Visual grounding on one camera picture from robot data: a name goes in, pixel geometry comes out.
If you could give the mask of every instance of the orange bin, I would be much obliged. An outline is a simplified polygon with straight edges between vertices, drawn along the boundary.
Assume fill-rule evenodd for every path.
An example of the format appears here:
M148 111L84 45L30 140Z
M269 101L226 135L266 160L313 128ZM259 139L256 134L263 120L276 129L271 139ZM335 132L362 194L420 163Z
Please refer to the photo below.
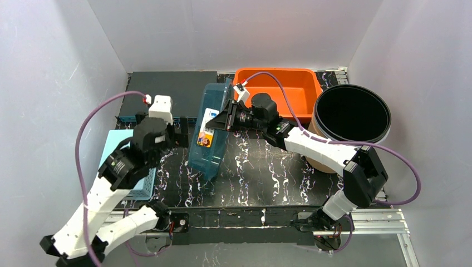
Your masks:
M240 68L234 75L233 83L240 83L252 74L267 71L274 75L282 84L290 106L300 119L301 123L311 121L314 103L321 94L321 86L313 71L306 68ZM259 75L252 78L245 86L250 93L246 106L251 106L251 98L257 93L268 93L277 104L279 114L287 119L293 119L277 83L268 75Z

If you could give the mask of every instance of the sticker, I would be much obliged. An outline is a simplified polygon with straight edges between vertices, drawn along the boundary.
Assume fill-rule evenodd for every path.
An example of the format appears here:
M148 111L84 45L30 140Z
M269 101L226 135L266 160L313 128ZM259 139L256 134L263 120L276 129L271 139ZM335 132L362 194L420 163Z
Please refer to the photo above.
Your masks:
M276 127L276 130L277 130L277 134L280 133L280 132L283 132L285 131L285 129L288 127L288 123L287 122L280 122L277 127Z
M198 133L198 138L196 140L197 145L211 147L213 135L215 134L214 129L207 128L207 122L216 117L220 112L218 110L212 110L207 108L203 114L203 120L201 121L200 132Z

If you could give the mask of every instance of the blue mesh basket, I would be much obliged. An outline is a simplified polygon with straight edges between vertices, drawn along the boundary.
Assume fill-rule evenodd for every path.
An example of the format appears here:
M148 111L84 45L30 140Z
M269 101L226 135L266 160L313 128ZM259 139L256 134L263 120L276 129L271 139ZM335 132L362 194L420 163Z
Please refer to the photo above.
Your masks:
M133 130L111 130L108 132L106 143L99 167L105 159L113 152L116 146L124 139L132 136ZM156 177L156 168L149 170L149 175L143 177L124 200L149 200L153 196L154 178Z

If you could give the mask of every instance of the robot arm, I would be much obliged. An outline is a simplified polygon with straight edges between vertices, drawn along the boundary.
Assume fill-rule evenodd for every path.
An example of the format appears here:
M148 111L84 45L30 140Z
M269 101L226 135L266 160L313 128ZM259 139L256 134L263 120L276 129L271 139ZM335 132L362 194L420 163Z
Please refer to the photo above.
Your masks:
M174 147L188 147L188 122L181 118L180 132L174 130L171 99L156 96L149 116L137 114L133 136L123 140L99 168L88 192L88 239L97 257L104 257L115 247L143 231L154 229L160 218L169 216L168 208L152 200L139 211L102 227L110 212L126 197L149 170ZM94 266L87 254L81 204L66 225L54 235L45 236L40 245L50 255L59 257L56 266Z
M373 147L329 144L310 139L292 121L279 116L277 104L266 93L252 97L251 107L244 105L249 92L245 82L234 86L238 100L229 100L219 115L206 123L208 128L236 131L251 128L262 131L272 146L310 157L335 170L344 180L344 188L331 196L309 220L315 229L330 229L337 220L357 207L369 207L386 183L387 173Z

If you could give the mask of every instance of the white enclosure wall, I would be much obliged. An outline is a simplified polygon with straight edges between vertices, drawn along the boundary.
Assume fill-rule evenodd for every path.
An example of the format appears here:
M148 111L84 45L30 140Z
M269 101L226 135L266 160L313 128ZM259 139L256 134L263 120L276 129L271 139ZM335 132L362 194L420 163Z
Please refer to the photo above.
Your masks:
M420 197L402 207L421 266L470 265L471 15L471 1L385 0L348 69L351 83L388 103L386 145L422 176ZM390 199L406 199L412 175L384 159Z
M89 0L126 71L347 66L381 0Z
M127 74L86 0L1 1L0 73L0 266L53 266L39 241L81 202L77 130L125 90ZM84 133L89 188L119 106L102 110Z

